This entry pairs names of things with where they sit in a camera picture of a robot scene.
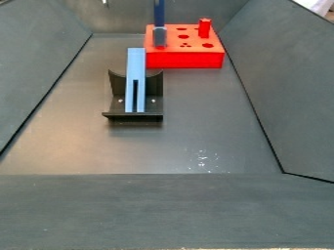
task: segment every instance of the red peg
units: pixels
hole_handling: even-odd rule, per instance
[[[212,29],[212,19],[200,19],[198,36],[201,38],[209,38]]]

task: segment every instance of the dark blue cylinder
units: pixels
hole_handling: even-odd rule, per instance
[[[165,26],[165,0],[154,0],[154,25]]]

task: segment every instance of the red block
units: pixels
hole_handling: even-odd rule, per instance
[[[225,48],[210,27],[209,38],[198,36],[198,24],[166,24],[168,47],[156,48],[154,25],[146,27],[145,44],[147,68],[221,68]]]
[[[212,29],[212,20],[210,19],[200,19],[198,36],[201,38],[210,37],[210,29]]]

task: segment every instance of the white surface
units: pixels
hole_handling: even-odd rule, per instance
[[[334,0],[294,0],[294,1],[301,5],[304,5],[306,8],[309,8],[312,11],[314,11],[317,14],[320,14],[323,17],[325,17],[331,7],[334,4]]]

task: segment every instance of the gray wall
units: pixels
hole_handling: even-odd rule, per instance
[[[97,33],[145,33],[153,23],[153,0],[110,0],[110,9],[101,0],[62,0]],[[222,29],[249,0],[166,0],[166,21],[198,23],[202,17],[214,19]]]
[[[55,0],[0,6],[0,151],[71,63],[90,31]]]
[[[334,24],[250,0],[221,37],[284,169],[334,181]]]

